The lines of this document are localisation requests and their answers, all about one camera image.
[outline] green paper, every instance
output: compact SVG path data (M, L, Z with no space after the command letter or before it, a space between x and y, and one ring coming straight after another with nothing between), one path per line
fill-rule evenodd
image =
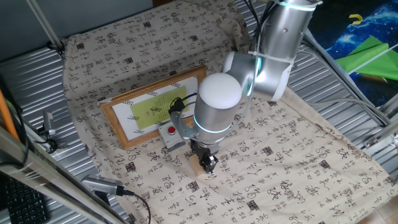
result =
M383 44L380 40L370 36L347 57L336 61L346 72L350 72L388 48L388 44ZM356 72L398 81L398 53L390 50Z
M180 86L174 90L153 96L148 100L130 106L132 115L136 118L138 129L142 130L156 123L163 122L170 118L170 104L177 97L184 98L187 95L187 88Z

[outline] keyboard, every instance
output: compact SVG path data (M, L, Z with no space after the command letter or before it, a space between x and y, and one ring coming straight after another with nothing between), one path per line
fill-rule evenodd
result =
M4 186L12 224L43 224L49 220L44 196L25 184L8 178Z

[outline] beige cloth with black characters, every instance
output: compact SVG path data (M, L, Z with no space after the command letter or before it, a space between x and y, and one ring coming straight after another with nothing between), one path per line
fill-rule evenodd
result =
M252 99L220 143L213 175L195 177L188 146L169 153L154 138L120 148L98 100L200 64L219 72L229 51L247 49L242 17L227 0L176 1L71 37L65 96L100 174L143 196L152 223L355 223L397 195L376 161L291 90L276 104ZM118 201L147 223L141 201Z

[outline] emergency stop button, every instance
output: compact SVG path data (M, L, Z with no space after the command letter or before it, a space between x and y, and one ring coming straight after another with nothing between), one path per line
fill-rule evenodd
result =
M175 134L175 127L170 126L170 127L167 129L167 132L168 132L170 135Z

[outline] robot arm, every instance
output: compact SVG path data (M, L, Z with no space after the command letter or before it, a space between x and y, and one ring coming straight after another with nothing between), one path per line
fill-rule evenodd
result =
M253 92L271 101L279 100L284 93L297 49L319 2L273 0L269 4L272 13L264 19L256 37L256 51L230 52L223 73L208 75L200 84L194 126L186 127L180 111L169 111L171 121L181 137L191 141L192 151L208 174L218 162L218 143L233 130L231 123L239 103L249 102Z

